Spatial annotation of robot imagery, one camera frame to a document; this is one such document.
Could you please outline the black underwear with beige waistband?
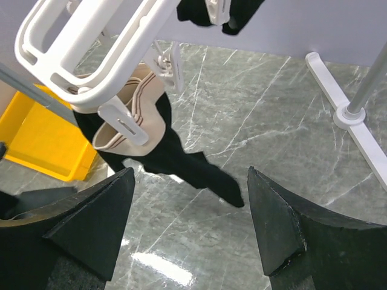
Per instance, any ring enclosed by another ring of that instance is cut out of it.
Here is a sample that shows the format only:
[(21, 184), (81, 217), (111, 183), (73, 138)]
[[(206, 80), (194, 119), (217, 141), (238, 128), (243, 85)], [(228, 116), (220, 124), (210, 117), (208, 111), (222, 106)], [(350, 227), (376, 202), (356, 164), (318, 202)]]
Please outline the black underwear with beige waistband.
[(238, 182), (218, 166), (208, 162), (204, 152), (187, 153), (172, 128), (172, 108), (164, 83), (140, 63), (117, 94), (149, 139), (136, 145), (115, 130), (97, 113), (97, 108), (72, 106), (84, 137), (115, 172), (124, 169), (130, 158), (148, 173), (175, 175), (196, 189), (209, 189), (236, 208), (244, 206)]

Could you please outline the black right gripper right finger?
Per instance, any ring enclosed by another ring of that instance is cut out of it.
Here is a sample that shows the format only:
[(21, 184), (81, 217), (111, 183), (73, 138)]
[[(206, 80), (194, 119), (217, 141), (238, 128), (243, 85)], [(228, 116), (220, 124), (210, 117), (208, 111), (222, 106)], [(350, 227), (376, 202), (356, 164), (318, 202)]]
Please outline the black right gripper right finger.
[(321, 207), (253, 167), (247, 185), (272, 289), (385, 289), (386, 227)]

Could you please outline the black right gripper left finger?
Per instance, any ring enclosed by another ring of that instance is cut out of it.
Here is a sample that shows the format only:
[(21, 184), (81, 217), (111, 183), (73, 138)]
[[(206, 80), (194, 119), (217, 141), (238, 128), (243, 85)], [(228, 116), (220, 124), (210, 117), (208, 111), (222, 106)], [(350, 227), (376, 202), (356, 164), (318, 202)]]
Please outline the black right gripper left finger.
[(135, 188), (127, 168), (82, 191), (1, 193), (2, 289), (103, 289)]

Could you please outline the white clip hanger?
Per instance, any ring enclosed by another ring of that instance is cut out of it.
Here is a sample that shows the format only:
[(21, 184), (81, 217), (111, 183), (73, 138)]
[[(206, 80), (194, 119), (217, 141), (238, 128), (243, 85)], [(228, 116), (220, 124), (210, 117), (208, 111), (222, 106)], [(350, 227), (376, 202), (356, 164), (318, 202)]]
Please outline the white clip hanger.
[(177, 91), (184, 86), (180, 45), (162, 50), (157, 34), (177, 1), (143, 1), (121, 33), (108, 22), (121, 1), (38, 1), (15, 40), (18, 62), (58, 97), (99, 116), (137, 146), (150, 134), (118, 98), (140, 62)]

